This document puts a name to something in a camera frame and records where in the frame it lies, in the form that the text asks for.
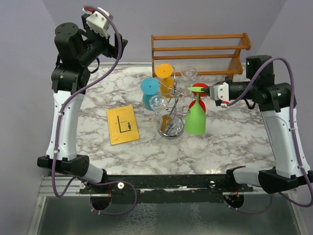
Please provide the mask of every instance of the book cover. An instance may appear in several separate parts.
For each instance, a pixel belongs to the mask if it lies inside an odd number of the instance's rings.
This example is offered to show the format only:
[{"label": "book cover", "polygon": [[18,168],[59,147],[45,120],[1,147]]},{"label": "book cover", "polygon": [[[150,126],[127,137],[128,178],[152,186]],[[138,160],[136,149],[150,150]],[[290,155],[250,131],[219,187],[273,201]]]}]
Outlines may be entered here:
[{"label": "book cover", "polygon": [[132,105],[107,110],[111,145],[139,139]]}]

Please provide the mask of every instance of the black base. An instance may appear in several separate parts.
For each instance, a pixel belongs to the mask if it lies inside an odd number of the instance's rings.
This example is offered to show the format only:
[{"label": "black base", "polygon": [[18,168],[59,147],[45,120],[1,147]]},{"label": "black base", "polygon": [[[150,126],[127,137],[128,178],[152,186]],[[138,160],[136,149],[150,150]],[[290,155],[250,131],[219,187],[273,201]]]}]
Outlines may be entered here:
[{"label": "black base", "polygon": [[[52,170],[52,159],[49,156],[42,156],[37,159],[37,166]],[[57,160],[55,165],[55,171],[65,175],[74,175],[83,177],[88,170],[89,157],[86,155],[77,155],[73,160],[62,161]]]},{"label": "black base", "polygon": [[[313,182],[313,171],[308,172],[310,182]],[[259,173],[259,182],[261,187],[267,193],[282,192],[305,185],[304,176],[292,177],[291,179],[277,175],[276,169],[262,170]]]}]

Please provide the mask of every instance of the gray wall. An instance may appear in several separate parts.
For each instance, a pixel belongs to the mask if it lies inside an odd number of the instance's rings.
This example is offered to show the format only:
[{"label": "gray wall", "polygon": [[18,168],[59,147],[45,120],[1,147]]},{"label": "gray wall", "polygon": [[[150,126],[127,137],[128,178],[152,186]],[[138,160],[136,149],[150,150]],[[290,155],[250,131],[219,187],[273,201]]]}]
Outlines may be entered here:
[{"label": "gray wall", "polygon": [[[43,0],[59,25],[80,27],[85,0]],[[119,32],[129,40],[123,61],[151,62],[151,34],[223,34],[247,32],[254,55],[278,16],[285,0],[89,0],[114,16]]]},{"label": "gray wall", "polygon": [[[270,29],[264,42],[258,50],[259,54],[285,57],[292,66],[295,77],[295,94],[297,98],[297,119],[300,138],[306,158],[313,166],[313,1],[288,0],[277,20]],[[274,63],[276,81],[289,82],[287,69],[282,62]],[[302,203],[310,201],[307,187],[299,189],[299,200]],[[313,208],[302,209],[306,217],[310,234],[313,234]]]},{"label": "gray wall", "polygon": [[0,233],[23,235],[44,173],[36,159],[51,132],[55,24],[41,0],[1,6]]}]

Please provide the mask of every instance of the marble table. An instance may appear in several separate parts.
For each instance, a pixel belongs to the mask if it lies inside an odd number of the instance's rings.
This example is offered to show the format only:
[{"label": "marble table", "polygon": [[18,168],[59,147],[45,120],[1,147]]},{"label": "marble table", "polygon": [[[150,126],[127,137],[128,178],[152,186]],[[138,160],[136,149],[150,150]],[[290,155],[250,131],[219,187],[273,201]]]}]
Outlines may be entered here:
[{"label": "marble table", "polygon": [[[107,67],[101,67],[89,82],[107,70]],[[162,138],[151,127],[153,112],[142,105],[140,82],[151,74],[149,66],[121,66],[87,90],[77,128],[79,154],[88,155],[92,164],[109,174],[225,173],[227,169],[241,165],[255,168],[274,166],[260,112],[257,108],[249,110],[243,101],[222,109],[206,98],[204,135],[183,133],[175,140]],[[200,76],[198,80],[211,85],[223,79],[222,76]],[[245,71],[234,79],[247,80]],[[126,105],[134,107],[140,140],[111,145],[107,110]]]}]

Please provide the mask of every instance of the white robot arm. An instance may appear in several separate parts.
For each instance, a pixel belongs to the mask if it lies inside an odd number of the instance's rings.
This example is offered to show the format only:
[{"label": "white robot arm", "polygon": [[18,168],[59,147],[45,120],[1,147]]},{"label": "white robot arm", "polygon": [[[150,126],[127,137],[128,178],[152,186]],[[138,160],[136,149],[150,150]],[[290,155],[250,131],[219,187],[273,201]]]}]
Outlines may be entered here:
[{"label": "white robot arm", "polygon": [[[77,155],[76,151],[77,122],[85,91],[74,96],[69,102],[66,101],[74,93],[85,88],[90,74],[96,72],[97,69],[90,72],[88,66],[96,59],[99,62],[98,56],[101,54],[117,59],[118,51],[120,50],[122,55],[127,40],[122,39],[120,34],[115,35],[115,45],[110,45],[107,30],[112,15],[94,7],[85,6],[83,11],[85,31],[74,23],[63,23],[55,29],[54,41],[59,55],[51,76],[54,90],[52,134],[46,155],[38,158],[37,165],[87,181],[103,183],[107,177],[106,171],[90,164],[88,156]],[[118,46],[118,37],[121,40],[121,48]]]},{"label": "white robot arm", "polygon": [[[259,67],[270,56],[250,56],[246,59],[247,78],[252,78]],[[232,82],[230,79],[203,89],[216,104],[227,108],[230,99],[237,99],[247,88],[248,82]],[[296,107],[293,107],[293,122],[291,127],[290,100],[291,86],[288,83],[274,84],[272,63],[260,73],[254,85],[242,98],[252,99],[259,105],[268,139],[272,147],[276,165],[273,169],[253,169],[239,167],[229,170],[238,184],[250,184],[262,187],[267,193],[281,192],[305,184],[302,169],[312,176],[310,166],[304,156],[296,122]],[[291,131],[294,130],[302,165],[299,166],[296,149]]]}]

